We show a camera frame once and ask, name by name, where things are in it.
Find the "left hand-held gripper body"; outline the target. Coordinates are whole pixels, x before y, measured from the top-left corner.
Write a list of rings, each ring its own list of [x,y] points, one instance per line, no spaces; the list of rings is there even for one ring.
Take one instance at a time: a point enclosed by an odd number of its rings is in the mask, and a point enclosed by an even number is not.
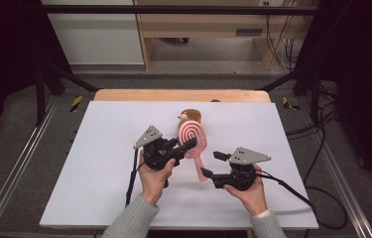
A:
[[[152,170],[160,171],[170,159],[175,159],[175,165],[177,166],[184,157],[175,151],[178,143],[173,148],[168,148],[165,146],[167,141],[168,139],[163,138],[163,133],[151,125],[134,144],[133,148],[135,150],[142,148],[144,163]]]

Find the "person's left hand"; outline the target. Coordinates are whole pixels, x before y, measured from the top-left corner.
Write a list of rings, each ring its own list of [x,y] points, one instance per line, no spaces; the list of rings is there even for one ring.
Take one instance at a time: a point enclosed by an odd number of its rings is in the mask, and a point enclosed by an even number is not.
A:
[[[176,160],[170,159],[160,171],[149,168],[144,163],[143,157],[141,157],[141,161],[142,165],[138,172],[142,184],[142,197],[149,204],[156,205],[162,197],[166,181],[172,175]]]

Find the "grey power strip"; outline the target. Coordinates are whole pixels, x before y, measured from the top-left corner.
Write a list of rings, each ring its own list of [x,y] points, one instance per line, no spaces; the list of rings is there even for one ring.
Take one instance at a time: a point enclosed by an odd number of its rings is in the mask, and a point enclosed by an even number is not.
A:
[[[262,34],[263,30],[257,28],[237,28],[235,31],[237,37],[259,37]]]

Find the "yellow black tape marker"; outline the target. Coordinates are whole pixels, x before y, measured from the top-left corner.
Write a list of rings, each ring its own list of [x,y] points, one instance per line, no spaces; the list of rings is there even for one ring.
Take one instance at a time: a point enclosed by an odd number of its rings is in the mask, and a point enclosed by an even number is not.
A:
[[[71,105],[71,107],[70,107],[69,112],[75,112],[75,111],[77,110],[77,108],[78,108],[78,106],[79,106],[79,104],[80,104],[80,102],[81,102],[81,100],[82,100],[82,97],[83,97],[83,96],[78,95],[78,96],[74,99],[74,101],[72,102],[72,105]]]
[[[283,97],[283,108],[285,109],[291,109],[294,111],[301,110],[300,106],[298,105],[291,105],[287,97]]]

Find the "light wooden table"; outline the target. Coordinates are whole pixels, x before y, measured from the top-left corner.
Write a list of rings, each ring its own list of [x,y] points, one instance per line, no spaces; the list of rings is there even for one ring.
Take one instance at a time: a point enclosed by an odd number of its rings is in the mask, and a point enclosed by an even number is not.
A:
[[[193,101],[270,103],[263,90],[242,89],[100,89],[94,101]]]

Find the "brown cup with bear figure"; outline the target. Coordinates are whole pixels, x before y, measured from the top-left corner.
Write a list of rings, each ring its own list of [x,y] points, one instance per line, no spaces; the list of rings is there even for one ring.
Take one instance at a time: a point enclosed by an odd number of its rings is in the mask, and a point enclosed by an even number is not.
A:
[[[178,116],[178,118],[179,118],[178,127],[181,128],[182,125],[201,123],[202,116],[199,110],[189,108],[183,110]]]

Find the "light wooden desk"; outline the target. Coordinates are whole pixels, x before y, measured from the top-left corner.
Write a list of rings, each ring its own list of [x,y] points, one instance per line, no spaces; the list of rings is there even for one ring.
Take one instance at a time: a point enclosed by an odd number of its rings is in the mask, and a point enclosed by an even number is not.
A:
[[[137,6],[317,7],[319,0],[133,0]],[[291,35],[303,39],[310,24],[303,16],[139,14],[144,39],[248,38],[256,44],[266,70],[282,50],[280,40]],[[259,37],[237,37],[237,28],[262,29]]]

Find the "aluminium rail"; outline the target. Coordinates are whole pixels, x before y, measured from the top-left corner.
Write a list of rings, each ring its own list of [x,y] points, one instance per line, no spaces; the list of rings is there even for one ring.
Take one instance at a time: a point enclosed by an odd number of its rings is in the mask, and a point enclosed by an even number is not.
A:
[[[318,145],[319,152],[323,156],[323,161],[333,181],[334,187],[340,197],[345,211],[355,229],[358,238],[372,238],[372,228],[366,218],[355,194],[353,193],[346,177],[337,164],[331,149],[326,142],[322,132],[315,132],[315,142]]]
[[[21,154],[18,157],[12,171],[9,173],[6,181],[0,189],[0,218],[9,203],[12,194],[18,186],[27,165],[33,157],[41,139],[55,114],[56,108],[61,101],[60,96],[52,96],[46,107],[46,113],[42,122],[36,126],[25,144]]]

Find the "white cabinet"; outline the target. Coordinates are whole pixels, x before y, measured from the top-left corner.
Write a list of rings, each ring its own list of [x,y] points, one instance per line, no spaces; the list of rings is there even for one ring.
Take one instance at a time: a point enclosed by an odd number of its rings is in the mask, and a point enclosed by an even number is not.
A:
[[[143,64],[134,14],[49,14],[72,65]]]

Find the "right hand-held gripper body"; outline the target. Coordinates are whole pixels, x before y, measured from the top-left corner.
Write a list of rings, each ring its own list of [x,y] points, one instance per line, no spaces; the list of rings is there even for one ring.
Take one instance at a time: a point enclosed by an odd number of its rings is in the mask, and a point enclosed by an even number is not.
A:
[[[238,147],[232,154],[228,154],[231,171],[229,174],[213,175],[212,181],[216,188],[223,188],[226,184],[238,190],[248,189],[256,178],[254,164],[267,162],[271,157],[243,147]]]

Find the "black horizontal frame bar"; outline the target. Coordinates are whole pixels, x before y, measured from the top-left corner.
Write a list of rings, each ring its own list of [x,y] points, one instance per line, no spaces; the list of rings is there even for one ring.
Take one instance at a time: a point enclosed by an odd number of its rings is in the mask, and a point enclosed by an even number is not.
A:
[[[292,15],[313,16],[318,8],[229,7],[229,6],[133,6],[133,5],[44,5],[42,11],[54,14],[195,14],[195,15]]]

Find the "person's right hand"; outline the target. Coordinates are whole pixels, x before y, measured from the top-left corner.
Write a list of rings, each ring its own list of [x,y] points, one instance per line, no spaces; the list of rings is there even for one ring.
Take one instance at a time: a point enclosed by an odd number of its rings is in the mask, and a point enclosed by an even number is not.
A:
[[[252,185],[244,191],[229,184],[226,184],[223,188],[232,196],[238,198],[245,209],[253,216],[260,215],[268,209],[264,185],[260,177],[256,177]]]

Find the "black metal frame strut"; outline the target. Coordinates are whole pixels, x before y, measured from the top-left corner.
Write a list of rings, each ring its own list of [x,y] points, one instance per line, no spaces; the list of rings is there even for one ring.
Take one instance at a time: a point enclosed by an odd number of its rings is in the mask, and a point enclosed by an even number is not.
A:
[[[50,90],[52,95],[63,95],[65,92],[65,87],[62,84],[62,78],[68,79],[72,83],[90,92],[97,92],[99,90],[98,87],[87,83],[86,81],[75,76],[72,72],[57,67],[54,64],[40,66],[35,72],[37,126],[41,125],[46,118],[45,87]]]
[[[293,88],[295,96],[304,96],[310,90],[310,119],[315,126],[319,125],[319,95],[320,95],[320,73],[315,65],[304,63],[293,71],[262,86],[261,90],[269,92],[280,85],[294,79],[296,84]]]

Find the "pink hairbrush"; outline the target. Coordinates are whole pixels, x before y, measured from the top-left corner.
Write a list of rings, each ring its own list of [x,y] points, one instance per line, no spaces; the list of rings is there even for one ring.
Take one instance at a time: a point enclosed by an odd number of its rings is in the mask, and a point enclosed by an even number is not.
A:
[[[204,164],[201,154],[207,147],[207,138],[201,124],[194,120],[185,121],[179,129],[179,141],[181,145],[190,139],[196,139],[196,145],[186,152],[186,158],[194,161],[198,180],[204,182],[206,181],[206,177],[202,173]]]

